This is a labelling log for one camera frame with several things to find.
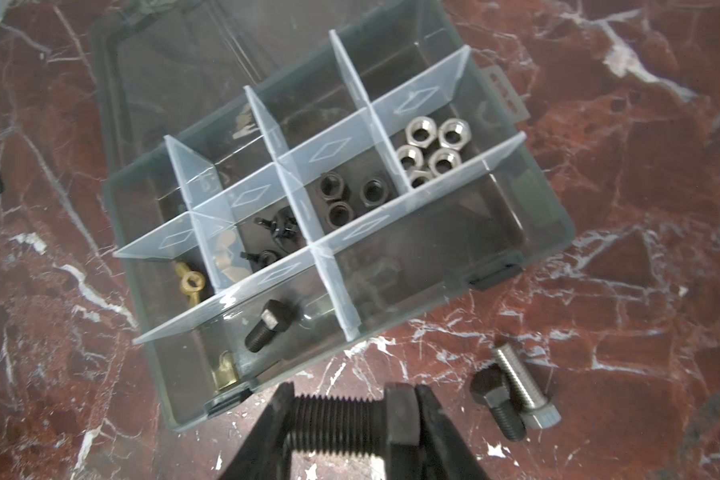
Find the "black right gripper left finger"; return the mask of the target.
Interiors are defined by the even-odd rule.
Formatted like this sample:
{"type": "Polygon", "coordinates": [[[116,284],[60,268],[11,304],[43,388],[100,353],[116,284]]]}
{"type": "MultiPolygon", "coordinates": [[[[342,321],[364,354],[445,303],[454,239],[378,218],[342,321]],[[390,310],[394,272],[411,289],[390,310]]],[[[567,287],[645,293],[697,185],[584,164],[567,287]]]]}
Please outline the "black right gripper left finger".
{"type": "Polygon", "coordinates": [[[219,479],[290,478],[288,435],[292,427],[294,399],[294,384],[282,383],[219,479]]]}

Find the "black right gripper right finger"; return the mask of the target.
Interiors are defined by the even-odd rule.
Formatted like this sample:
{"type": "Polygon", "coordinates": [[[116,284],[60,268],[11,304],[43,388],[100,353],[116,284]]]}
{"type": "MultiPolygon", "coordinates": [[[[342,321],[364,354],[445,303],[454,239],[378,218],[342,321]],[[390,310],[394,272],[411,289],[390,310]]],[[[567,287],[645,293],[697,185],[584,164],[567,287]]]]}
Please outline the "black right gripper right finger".
{"type": "Polygon", "coordinates": [[[422,479],[488,480],[432,389],[417,385],[421,418],[422,479]]]}

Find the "black hex nut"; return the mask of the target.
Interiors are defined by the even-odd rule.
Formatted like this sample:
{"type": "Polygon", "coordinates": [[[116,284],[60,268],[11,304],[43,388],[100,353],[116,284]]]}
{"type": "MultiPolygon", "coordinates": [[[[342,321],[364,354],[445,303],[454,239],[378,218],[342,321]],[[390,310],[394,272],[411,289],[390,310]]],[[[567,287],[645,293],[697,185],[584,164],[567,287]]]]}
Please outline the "black hex nut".
{"type": "Polygon", "coordinates": [[[369,210],[383,205],[388,200],[389,195],[390,188],[387,182],[381,177],[367,179],[360,190],[361,201],[369,210]]]}
{"type": "Polygon", "coordinates": [[[318,180],[318,193],[327,203],[345,201],[349,190],[344,178],[335,171],[323,173],[318,180]]]}
{"type": "Polygon", "coordinates": [[[326,222],[333,229],[339,229],[355,219],[355,211],[346,201],[334,201],[328,205],[326,222]]]}

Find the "grey compartment organizer box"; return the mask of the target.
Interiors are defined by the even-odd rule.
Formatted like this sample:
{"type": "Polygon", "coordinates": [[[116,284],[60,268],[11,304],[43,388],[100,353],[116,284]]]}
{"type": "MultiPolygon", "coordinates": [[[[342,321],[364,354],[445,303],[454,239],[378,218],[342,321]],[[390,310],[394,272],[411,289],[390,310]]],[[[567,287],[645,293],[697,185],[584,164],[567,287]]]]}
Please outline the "grey compartment organizer box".
{"type": "Polygon", "coordinates": [[[133,1],[92,29],[104,199],[176,430],[567,247],[438,1],[133,1]]]}

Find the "silver hex nut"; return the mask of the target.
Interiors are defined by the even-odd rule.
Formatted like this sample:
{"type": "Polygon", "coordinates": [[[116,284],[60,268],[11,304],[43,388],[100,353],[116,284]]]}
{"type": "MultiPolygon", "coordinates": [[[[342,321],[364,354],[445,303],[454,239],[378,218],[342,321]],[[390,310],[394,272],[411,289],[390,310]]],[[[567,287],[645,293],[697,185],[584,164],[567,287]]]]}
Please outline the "silver hex nut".
{"type": "Polygon", "coordinates": [[[427,167],[435,177],[442,176],[461,164],[460,153],[451,148],[439,148],[427,160],[427,167]]]}
{"type": "Polygon", "coordinates": [[[472,139],[470,125],[459,118],[445,120],[438,129],[441,147],[461,151],[472,139]]]}
{"type": "Polygon", "coordinates": [[[424,155],[419,147],[403,145],[396,150],[396,156],[405,171],[420,170],[424,167],[424,155]]]}
{"type": "Polygon", "coordinates": [[[427,116],[415,117],[406,125],[405,136],[408,145],[427,149],[438,139],[437,123],[427,116]]]}
{"type": "Polygon", "coordinates": [[[435,178],[435,175],[428,169],[409,169],[406,171],[406,175],[409,184],[414,189],[435,178]]]}

